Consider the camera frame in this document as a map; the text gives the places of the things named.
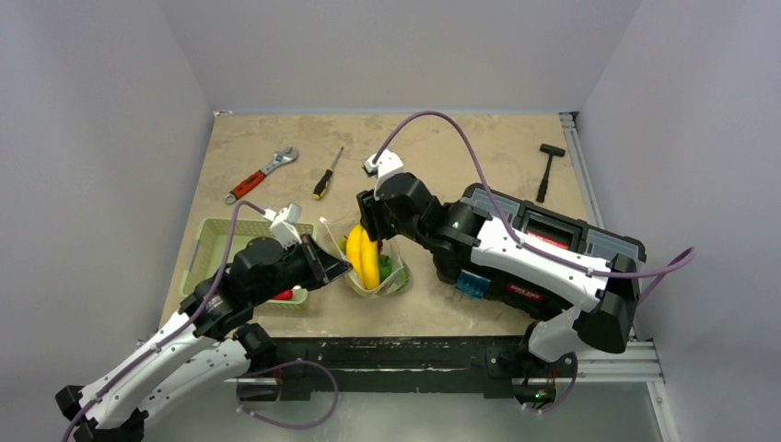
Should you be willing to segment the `yellow banana toy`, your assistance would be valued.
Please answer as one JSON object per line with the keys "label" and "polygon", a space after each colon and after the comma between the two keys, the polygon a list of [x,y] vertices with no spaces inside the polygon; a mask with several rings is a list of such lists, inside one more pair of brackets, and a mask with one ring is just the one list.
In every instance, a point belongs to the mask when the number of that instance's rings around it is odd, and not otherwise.
{"label": "yellow banana toy", "polygon": [[352,227],[347,236],[346,257],[365,290],[370,291],[379,287],[378,245],[369,239],[366,230],[360,225]]}

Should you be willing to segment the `green bell pepper toy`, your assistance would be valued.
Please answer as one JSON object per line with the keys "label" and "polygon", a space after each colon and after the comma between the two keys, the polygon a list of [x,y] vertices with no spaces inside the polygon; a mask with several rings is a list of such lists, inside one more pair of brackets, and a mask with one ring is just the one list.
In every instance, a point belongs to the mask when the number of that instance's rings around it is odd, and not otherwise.
{"label": "green bell pepper toy", "polygon": [[394,270],[393,259],[390,255],[380,254],[378,263],[379,263],[379,281],[383,283]]}

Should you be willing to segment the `clear zip top bag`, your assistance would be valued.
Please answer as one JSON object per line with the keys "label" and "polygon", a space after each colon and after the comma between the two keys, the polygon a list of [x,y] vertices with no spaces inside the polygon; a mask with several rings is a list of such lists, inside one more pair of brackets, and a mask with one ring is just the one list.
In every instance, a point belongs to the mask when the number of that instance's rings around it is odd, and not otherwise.
{"label": "clear zip top bag", "polygon": [[396,244],[392,240],[370,240],[356,215],[336,220],[321,217],[320,225],[327,250],[353,266],[344,280],[360,296],[383,297],[410,284],[410,271]]}

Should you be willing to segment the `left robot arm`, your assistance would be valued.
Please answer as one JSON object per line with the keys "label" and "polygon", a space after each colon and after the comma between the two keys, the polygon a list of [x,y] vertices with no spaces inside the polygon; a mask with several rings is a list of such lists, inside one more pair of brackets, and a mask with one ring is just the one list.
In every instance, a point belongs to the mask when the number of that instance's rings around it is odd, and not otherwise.
{"label": "left robot arm", "polygon": [[352,270],[309,234],[289,245],[256,238],[202,281],[154,336],[108,374],[55,395],[65,441],[140,441],[166,409],[211,382],[278,375],[279,352],[253,311],[297,286],[312,291]]}

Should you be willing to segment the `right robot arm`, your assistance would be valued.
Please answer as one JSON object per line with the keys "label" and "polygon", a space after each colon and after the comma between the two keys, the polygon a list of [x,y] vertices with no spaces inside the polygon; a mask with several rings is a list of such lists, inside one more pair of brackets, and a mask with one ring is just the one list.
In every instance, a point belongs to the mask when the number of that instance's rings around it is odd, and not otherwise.
{"label": "right robot arm", "polygon": [[632,256],[610,259],[560,248],[518,231],[505,217],[463,201],[441,203],[415,175],[360,192],[360,224],[373,240],[404,236],[432,255],[437,278],[473,297],[529,313],[519,367],[538,375],[584,349],[625,351],[639,287]]}

